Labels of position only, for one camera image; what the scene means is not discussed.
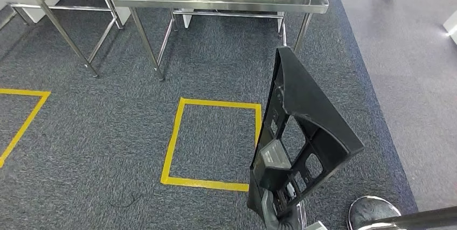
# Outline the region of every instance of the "yellow tape square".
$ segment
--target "yellow tape square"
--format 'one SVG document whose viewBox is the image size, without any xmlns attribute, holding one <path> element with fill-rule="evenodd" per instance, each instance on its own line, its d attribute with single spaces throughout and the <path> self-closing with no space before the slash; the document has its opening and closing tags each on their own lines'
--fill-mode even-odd
<svg viewBox="0 0 457 230">
<path fill-rule="evenodd" d="M 0 156 L 0 168 L 2 168 L 3 164 L 5 163 L 6 158 L 12 152 L 13 148 L 16 146 L 16 144 L 19 141 L 20 137 L 22 137 L 22 134 L 24 134 L 25 130 L 30 125 L 30 122 L 32 122 L 33 118 L 35 118 L 35 116 L 37 115 L 38 111 L 41 109 L 43 104 L 46 102 L 46 99 L 51 94 L 51 92 L 0 88 L 0 94 L 17 94 L 17 95 L 41 96 L 41 98 L 38 101 L 37 105 L 35 105 L 35 107 L 33 108 L 32 112 L 30 113 L 30 115 L 27 117 L 25 122 L 22 124 L 22 126 L 19 128 L 19 130 L 17 131 L 17 133 L 15 134 L 15 136 L 13 137 L 11 142 L 6 147 L 5 151 L 3 151 L 2 156 Z"/>
<path fill-rule="evenodd" d="M 261 106 L 259 103 L 223 102 L 223 101 L 210 101 L 210 100 L 181 98 L 179 100 L 178 109 L 176 111 L 173 132 L 171 134 L 170 143 L 168 144 L 167 154 L 165 156 L 165 162 L 163 164 L 163 170 L 162 170 L 162 176 L 161 176 L 160 182 L 163 184 L 189 186 L 189 187 L 203 187 L 203 188 L 217 189 L 217 190 L 248 191 L 249 184 L 245 184 L 245 183 L 226 183 L 226 182 L 217 182 L 217 181 L 213 181 L 213 180 L 199 180 L 199 179 L 178 178 L 178 177 L 169 176 L 171 160 L 173 158 L 176 141 L 178 139 L 179 126 L 181 125 L 181 118 L 183 116 L 184 106 L 186 104 L 254 109 L 255 110 L 254 147 L 257 144 L 257 138 L 260 134 L 260 127 L 261 127 L 261 123 L 262 123 Z"/>
</svg>

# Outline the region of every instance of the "white cabinet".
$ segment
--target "white cabinet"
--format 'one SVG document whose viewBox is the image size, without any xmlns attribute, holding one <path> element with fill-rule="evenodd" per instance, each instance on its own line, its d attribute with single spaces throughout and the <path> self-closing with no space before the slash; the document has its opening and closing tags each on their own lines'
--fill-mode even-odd
<svg viewBox="0 0 457 230">
<path fill-rule="evenodd" d="M 447 35 L 450 36 L 457 44 L 457 11 L 449 17 L 443 26 L 447 31 Z"/>
</svg>

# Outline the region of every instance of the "gray floor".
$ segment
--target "gray floor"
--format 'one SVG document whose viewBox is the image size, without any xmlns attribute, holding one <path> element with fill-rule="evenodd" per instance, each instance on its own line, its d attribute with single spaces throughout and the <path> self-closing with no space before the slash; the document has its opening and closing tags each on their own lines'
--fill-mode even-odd
<svg viewBox="0 0 457 230">
<path fill-rule="evenodd" d="M 457 205 L 457 0 L 342 2 L 419 210 Z"/>
<path fill-rule="evenodd" d="M 342 3 L 330 2 L 326 15 L 313 18 L 299 58 L 366 149 L 313 192 L 306 207 L 310 222 L 343 230 L 350 203 L 365 194 L 384 197 L 406 213 L 417 207 Z M 139 13 L 158 49 L 168 11 Z M 86 53 L 109 18 L 56 14 Z M 290 44 L 302 17 L 288 15 Z M 30 27 L 14 19 L 0 32 L 0 87 L 52 92 L 0 169 L 0 222 L 6 229 L 263 229 L 246 207 L 245 192 L 163 185 L 160 175 L 180 97 L 265 108 L 281 43 L 276 21 L 195 17 L 188 30 L 180 25 L 165 52 L 165 82 L 156 80 L 131 20 L 102 47 L 94 62 L 99 79 L 75 62 L 48 19 Z M 14 128 L 9 122 L 22 121 L 23 114 L 9 111 L 30 109 L 31 102 L 4 102 L 2 127 Z M 170 174 L 246 181 L 252 115 L 185 107 Z"/>
</svg>

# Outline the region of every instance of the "black plastic part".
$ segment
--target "black plastic part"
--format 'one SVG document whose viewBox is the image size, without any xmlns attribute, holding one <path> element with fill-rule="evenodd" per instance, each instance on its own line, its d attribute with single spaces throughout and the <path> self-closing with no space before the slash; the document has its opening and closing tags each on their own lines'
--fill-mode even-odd
<svg viewBox="0 0 457 230">
<path fill-rule="evenodd" d="M 290 170 L 265 168 L 264 175 L 254 176 L 259 150 L 272 140 L 281 140 L 290 116 L 296 120 L 306 139 L 296 159 L 290 161 L 292 167 Z M 273 192 L 275 210 L 280 219 L 362 149 L 362 142 L 293 51 L 288 47 L 278 48 L 260 137 L 250 167 L 248 207 L 263 218 L 261 200 L 264 190 L 268 189 Z M 322 167 L 321 173 L 314 177 L 306 166 L 312 154 Z M 301 191 L 294 179 L 298 172 L 306 183 Z M 295 197 L 288 194 L 288 183 L 294 187 Z"/>
</svg>

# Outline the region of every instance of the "gloved hand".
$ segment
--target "gloved hand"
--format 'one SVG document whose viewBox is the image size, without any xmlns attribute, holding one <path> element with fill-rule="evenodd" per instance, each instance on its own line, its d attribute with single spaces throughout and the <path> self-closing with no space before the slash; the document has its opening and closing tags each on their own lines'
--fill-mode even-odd
<svg viewBox="0 0 457 230">
<path fill-rule="evenodd" d="M 262 197 L 262 210 L 264 212 L 265 225 L 267 230 L 303 230 L 302 220 L 299 220 L 297 209 L 290 210 L 289 214 L 278 220 L 274 211 L 273 194 L 265 190 Z"/>
</svg>

